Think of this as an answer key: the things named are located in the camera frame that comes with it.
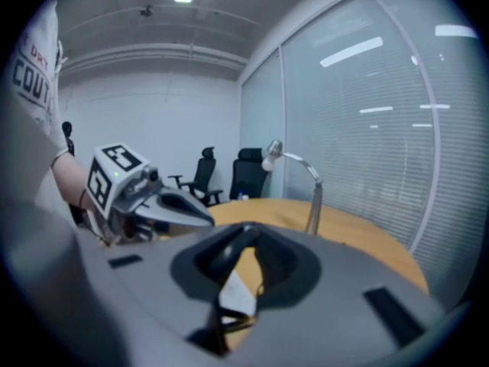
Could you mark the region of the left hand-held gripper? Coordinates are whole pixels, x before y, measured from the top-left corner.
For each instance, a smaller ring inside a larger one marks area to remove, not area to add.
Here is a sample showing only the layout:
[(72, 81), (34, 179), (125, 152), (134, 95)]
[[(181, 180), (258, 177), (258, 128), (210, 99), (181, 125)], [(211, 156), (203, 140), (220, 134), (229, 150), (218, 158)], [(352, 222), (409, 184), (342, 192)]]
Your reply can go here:
[(88, 228), (108, 243), (101, 226), (113, 218), (134, 217), (156, 222), (156, 238), (182, 235), (215, 225), (207, 208), (186, 191), (168, 187), (150, 161), (124, 143), (94, 150), (86, 194), (96, 211), (88, 215)]

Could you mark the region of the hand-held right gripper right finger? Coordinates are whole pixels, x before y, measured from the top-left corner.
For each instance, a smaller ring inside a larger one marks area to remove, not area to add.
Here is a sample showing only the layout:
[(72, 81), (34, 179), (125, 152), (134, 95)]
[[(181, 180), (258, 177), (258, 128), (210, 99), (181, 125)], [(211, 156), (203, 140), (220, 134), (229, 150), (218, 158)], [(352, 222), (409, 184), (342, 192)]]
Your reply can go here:
[(291, 275), (297, 258), (293, 251), (273, 234), (261, 230), (255, 242), (255, 258), (262, 274), (262, 293), (258, 296), (259, 309), (290, 307), (296, 303)]

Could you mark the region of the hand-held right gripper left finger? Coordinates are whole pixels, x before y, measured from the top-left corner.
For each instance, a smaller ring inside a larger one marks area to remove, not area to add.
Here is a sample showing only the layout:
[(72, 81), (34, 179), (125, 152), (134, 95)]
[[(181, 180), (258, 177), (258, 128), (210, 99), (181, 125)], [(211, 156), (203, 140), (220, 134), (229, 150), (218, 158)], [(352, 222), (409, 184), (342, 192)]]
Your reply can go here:
[(259, 231), (254, 226), (237, 226), (224, 233), (217, 244), (196, 256), (200, 271), (217, 284), (206, 326), (193, 335), (193, 342), (224, 355), (226, 336), (253, 326), (257, 315), (256, 297), (239, 277), (235, 266), (247, 248), (255, 246)]

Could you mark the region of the person's left hand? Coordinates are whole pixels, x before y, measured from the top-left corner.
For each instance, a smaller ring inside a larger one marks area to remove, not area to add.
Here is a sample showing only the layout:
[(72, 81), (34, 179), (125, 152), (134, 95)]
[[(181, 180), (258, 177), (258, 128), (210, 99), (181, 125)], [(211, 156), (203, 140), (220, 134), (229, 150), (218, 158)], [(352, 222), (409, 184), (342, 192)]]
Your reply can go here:
[(138, 222), (134, 217), (118, 217), (105, 222), (101, 226), (102, 235), (110, 246), (130, 245), (149, 242), (156, 238), (156, 222), (143, 219)]

